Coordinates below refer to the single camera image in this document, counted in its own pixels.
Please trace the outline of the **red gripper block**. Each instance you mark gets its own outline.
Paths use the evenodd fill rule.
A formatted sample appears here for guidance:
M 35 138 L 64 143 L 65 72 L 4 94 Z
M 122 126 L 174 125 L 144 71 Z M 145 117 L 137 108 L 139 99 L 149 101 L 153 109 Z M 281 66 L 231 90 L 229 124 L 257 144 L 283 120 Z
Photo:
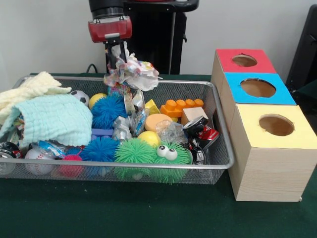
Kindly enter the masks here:
M 129 16 L 108 17 L 88 22 L 88 29 L 94 43 L 105 42 L 107 69 L 113 68 L 112 38 L 129 39 L 132 36 L 132 22 Z M 114 55 L 121 55 L 121 43 L 114 45 Z

